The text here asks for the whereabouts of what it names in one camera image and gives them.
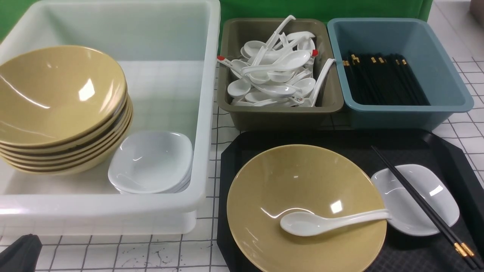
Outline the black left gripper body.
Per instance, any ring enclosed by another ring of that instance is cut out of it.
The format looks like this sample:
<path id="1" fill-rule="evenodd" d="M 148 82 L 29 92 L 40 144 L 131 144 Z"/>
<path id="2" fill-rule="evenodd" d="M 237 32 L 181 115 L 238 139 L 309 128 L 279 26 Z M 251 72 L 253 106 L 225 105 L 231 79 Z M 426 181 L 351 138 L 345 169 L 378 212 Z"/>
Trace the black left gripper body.
<path id="1" fill-rule="evenodd" d="M 37 235 L 21 236 L 0 253 L 0 271 L 34 272 L 42 247 Z"/>

